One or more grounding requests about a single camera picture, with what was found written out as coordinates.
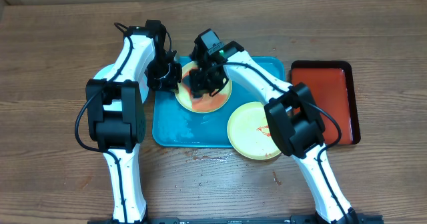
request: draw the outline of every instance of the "wooden table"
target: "wooden table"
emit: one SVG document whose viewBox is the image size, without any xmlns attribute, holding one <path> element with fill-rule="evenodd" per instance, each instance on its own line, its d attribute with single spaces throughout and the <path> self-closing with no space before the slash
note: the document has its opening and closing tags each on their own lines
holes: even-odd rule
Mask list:
<svg viewBox="0 0 427 224">
<path fill-rule="evenodd" d="M 353 67 L 362 141 L 330 151 L 343 193 L 387 223 L 427 219 L 427 0 L 240 0 L 6 7 L 0 23 L 0 222 L 84 223 L 113 211 L 99 153 L 73 125 L 85 84 L 122 49 L 114 21 L 160 19 L 187 55 L 211 27 L 286 69 L 298 59 Z M 153 95 L 145 105 L 151 130 Z M 83 140 L 89 142 L 87 120 Z M 313 213 L 294 161 L 233 149 L 165 149 L 147 132 L 139 155 L 151 217 Z"/>
</svg>

